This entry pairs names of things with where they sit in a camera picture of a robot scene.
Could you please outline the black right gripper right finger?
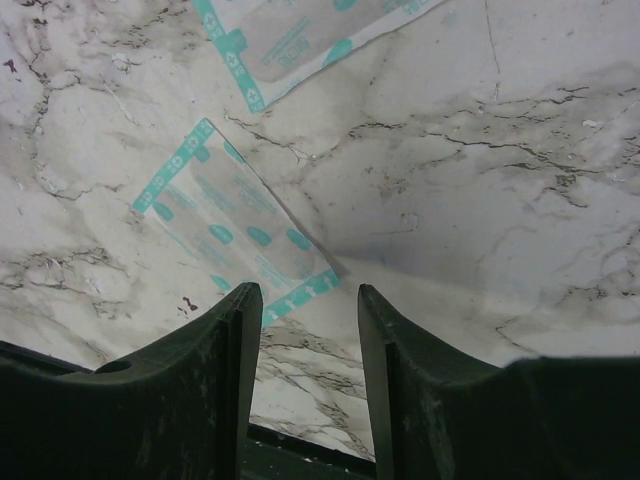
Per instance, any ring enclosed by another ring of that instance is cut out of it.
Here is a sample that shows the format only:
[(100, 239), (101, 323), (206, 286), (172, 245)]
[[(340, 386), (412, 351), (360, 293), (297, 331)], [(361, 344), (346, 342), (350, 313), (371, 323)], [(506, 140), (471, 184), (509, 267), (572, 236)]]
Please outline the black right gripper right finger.
[(635, 479), (637, 357), (538, 357), (496, 367), (358, 291), (380, 479)]

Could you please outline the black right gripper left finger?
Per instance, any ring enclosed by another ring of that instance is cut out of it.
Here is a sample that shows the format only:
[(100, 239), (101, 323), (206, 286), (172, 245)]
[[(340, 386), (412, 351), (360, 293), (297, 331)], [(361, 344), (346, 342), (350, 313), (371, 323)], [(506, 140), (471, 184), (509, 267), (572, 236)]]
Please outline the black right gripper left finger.
[(244, 283), (170, 334), (89, 371), (1, 346), (5, 479), (236, 479), (261, 331)]

